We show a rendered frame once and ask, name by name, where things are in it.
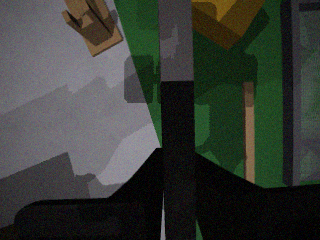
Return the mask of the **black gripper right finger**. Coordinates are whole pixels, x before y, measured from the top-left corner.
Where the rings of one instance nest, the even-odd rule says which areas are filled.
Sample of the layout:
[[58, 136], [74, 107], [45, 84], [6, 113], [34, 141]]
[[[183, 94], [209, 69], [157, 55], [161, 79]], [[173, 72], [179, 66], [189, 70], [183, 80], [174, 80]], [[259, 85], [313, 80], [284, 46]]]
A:
[[264, 188], [196, 152], [195, 163], [203, 240], [269, 240], [278, 222], [320, 218], [320, 184]]

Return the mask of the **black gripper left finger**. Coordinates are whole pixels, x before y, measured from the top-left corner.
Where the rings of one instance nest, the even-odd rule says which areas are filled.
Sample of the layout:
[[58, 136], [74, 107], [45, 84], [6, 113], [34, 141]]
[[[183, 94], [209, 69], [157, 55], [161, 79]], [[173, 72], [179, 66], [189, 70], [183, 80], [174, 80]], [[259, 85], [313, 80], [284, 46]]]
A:
[[21, 240], [160, 240], [163, 155], [156, 148], [108, 198], [39, 200], [15, 215]]

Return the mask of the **green mat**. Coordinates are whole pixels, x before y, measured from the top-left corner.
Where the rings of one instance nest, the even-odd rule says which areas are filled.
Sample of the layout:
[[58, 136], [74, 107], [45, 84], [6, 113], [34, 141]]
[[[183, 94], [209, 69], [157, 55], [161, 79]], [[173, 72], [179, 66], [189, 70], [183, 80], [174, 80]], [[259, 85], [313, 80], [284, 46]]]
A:
[[[158, 2], [113, 1], [162, 148]], [[254, 179], [255, 185], [264, 188], [288, 187], [282, 183], [280, 5], [285, 1], [266, 0], [228, 50], [193, 29], [195, 152], [244, 178], [242, 82], [253, 82]], [[301, 107], [311, 107], [302, 112], [319, 119], [318, 70], [305, 70], [306, 64], [314, 65], [310, 53], [315, 56], [319, 51], [309, 51], [309, 59], [301, 59], [301, 77], [314, 77], [314, 81], [301, 80], [301, 89], [314, 90], [301, 90], [301, 99], [314, 101], [301, 101]]]

